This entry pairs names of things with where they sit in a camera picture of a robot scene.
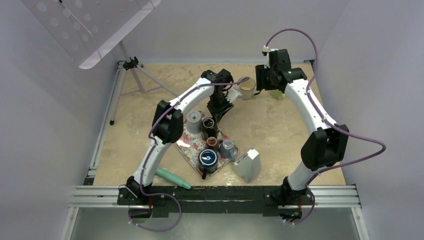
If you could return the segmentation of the light green mug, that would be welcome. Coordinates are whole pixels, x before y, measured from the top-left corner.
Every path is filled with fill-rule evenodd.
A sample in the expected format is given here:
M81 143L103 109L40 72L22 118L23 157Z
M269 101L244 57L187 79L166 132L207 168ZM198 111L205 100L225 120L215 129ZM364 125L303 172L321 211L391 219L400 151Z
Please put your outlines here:
M282 100L285 98L285 94L278 89L274 89L270 92L270 95L278 100Z

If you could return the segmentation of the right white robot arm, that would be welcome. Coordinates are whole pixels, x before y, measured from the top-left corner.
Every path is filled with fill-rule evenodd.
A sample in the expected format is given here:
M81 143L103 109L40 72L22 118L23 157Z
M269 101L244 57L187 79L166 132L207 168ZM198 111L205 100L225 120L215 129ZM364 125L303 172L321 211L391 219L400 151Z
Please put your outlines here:
M280 189L270 194L282 206L291 205L306 195L313 176L344 158L348 136L332 128L337 122L318 101L304 71L292 67L286 49L264 47L262 54L266 57L265 63L255 66L257 91L278 90L285 94L309 133L300 150L301 163L284 178Z

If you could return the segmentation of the cream mug black handle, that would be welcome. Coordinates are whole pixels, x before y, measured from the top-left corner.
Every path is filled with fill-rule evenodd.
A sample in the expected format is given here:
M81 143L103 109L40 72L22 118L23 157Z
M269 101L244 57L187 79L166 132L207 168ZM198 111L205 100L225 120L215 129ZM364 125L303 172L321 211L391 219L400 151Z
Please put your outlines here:
M238 80L239 84L238 86L238 91L240 92L240 96L238 97L238 99L241 100L249 100L251 99L253 96L257 96L261 93L260 90L257 90L257 83L256 81L249 77L249 76L245 76L245 77L241 77Z

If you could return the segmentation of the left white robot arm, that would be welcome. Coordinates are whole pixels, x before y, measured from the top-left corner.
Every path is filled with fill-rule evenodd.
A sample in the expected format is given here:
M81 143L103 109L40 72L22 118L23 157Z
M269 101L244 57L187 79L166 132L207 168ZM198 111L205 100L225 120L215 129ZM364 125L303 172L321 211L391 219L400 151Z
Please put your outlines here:
M209 99L206 106L214 121L213 129L217 128L218 122L233 108L235 100L223 89L234 83L233 76L224 68L218 73L206 70L184 93L157 104L148 133L149 148L140 166L125 184L132 201L138 205L148 201L155 172L164 154L183 134L185 115L204 99Z

